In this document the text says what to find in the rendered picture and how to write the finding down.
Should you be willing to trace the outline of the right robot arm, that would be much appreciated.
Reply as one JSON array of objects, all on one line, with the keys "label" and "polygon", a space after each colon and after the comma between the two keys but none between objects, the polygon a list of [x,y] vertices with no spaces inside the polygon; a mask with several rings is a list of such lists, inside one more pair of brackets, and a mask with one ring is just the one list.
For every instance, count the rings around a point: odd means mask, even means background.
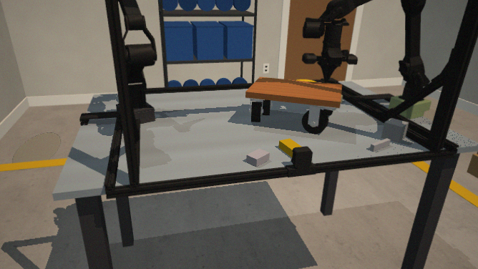
[{"label": "right robot arm", "polygon": [[[306,17],[303,38],[320,39],[324,34],[324,39],[341,39],[343,26],[349,26],[343,17],[369,1],[372,0],[330,1],[319,19]],[[424,63],[420,56],[421,12],[425,3],[426,0],[401,0],[401,6],[405,13],[405,57],[403,60],[399,60],[399,71],[406,84],[403,94],[399,98],[404,100],[430,83],[425,75]],[[341,18],[342,20],[334,20]],[[323,58],[329,65],[341,65],[342,61],[348,60],[349,51],[340,49],[341,45],[336,48],[326,46]]]}]

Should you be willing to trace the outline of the yellow rectangular block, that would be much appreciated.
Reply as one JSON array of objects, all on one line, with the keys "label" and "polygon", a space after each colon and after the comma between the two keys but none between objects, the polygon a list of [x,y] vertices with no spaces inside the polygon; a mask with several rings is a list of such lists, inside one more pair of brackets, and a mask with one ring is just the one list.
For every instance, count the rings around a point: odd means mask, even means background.
[{"label": "yellow rectangular block", "polygon": [[283,150],[290,157],[293,156],[293,148],[301,147],[299,144],[294,142],[292,139],[279,140],[279,148]]}]

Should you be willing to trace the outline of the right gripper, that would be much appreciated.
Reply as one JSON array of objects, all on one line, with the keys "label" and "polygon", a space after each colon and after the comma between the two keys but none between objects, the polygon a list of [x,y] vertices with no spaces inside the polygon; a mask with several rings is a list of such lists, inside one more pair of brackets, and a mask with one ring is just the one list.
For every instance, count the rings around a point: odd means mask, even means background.
[{"label": "right gripper", "polygon": [[[333,71],[337,68],[340,67],[341,65],[328,65],[327,60],[323,58],[323,53],[326,49],[326,46],[331,46],[331,48],[336,48],[336,46],[340,46],[339,44],[341,40],[332,40],[332,39],[324,39],[323,40],[323,50],[321,52],[322,56],[316,56],[313,53],[304,53],[302,56],[302,61],[305,64],[319,64],[321,66],[323,77],[325,82],[328,82],[331,75],[333,74]],[[358,58],[357,56],[353,54],[348,54],[348,61],[342,61],[342,62],[347,62],[348,64],[357,64]],[[328,67],[329,66],[329,67]]]}]

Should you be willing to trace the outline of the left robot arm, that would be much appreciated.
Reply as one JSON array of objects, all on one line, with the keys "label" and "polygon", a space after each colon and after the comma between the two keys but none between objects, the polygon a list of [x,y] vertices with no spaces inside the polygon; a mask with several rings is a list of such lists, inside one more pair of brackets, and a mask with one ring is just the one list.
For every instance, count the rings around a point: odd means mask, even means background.
[{"label": "left robot arm", "polygon": [[[157,61],[155,38],[146,27],[145,16],[141,15],[136,0],[118,0],[125,20],[126,32],[123,36],[125,62],[127,63],[127,80],[133,109],[147,107],[146,96],[143,89],[147,89],[142,65],[154,65]],[[127,32],[143,30],[151,44],[126,44]],[[135,84],[142,83],[142,84]]]}]

